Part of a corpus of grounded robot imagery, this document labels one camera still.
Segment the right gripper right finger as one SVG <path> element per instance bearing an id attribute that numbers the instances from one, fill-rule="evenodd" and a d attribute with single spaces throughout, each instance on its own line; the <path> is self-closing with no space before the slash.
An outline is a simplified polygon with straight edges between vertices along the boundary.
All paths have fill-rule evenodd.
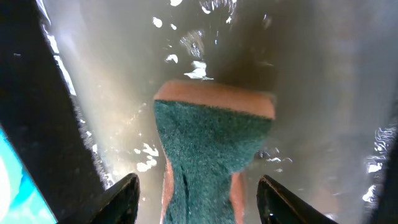
<path id="1" fill-rule="evenodd" d="M 268 175 L 259 179 L 257 207 L 262 224 L 336 224 Z"/>

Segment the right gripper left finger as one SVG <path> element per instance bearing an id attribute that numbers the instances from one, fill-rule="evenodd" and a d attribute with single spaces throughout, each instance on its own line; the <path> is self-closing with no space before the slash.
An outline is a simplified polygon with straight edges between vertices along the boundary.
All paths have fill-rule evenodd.
<path id="1" fill-rule="evenodd" d="M 139 177 L 130 173 L 58 224 L 135 224 L 139 197 Z"/>

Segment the green orange sponge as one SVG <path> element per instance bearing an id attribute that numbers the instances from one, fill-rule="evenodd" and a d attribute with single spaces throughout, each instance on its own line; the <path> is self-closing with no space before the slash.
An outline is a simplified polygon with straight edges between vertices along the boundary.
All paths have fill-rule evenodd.
<path id="1" fill-rule="evenodd" d="M 212 82 L 173 80 L 154 97 L 166 158 L 162 223 L 242 223 L 242 172 L 275 118 L 272 97 Z"/>

